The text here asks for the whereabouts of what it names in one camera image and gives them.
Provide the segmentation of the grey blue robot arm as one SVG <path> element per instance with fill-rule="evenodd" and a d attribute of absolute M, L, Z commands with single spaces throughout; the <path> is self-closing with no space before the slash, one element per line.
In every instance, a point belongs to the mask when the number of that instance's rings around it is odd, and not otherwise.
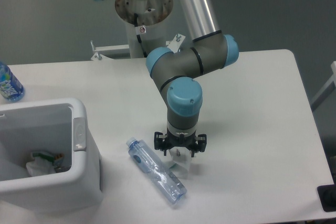
<path fill-rule="evenodd" d="M 239 49 L 231 35 L 222 33 L 210 0 L 180 2 L 193 43 L 180 52 L 144 44 L 148 28 L 171 13 L 172 0 L 115 0 L 115 8 L 131 25 L 140 55 L 167 107 L 167 132 L 155 132 L 154 148 L 166 152 L 184 147 L 195 154 L 205 151 L 207 144 L 206 135 L 196 134 L 203 102 L 196 78 L 235 63 Z"/>

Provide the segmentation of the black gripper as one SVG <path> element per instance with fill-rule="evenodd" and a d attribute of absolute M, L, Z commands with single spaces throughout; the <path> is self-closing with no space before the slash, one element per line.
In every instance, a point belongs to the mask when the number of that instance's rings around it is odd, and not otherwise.
<path fill-rule="evenodd" d="M 195 132 L 191 135 L 175 136 L 171 132 L 163 134 L 162 132 L 154 132 L 154 149 L 163 152 L 167 155 L 167 151 L 174 147 L 185 147 L 191 151 L 191 156 L 194 157 L 195 153 L 205 152 L 207 145 L 207 135 L 200 134 L 195 136 Z"/>

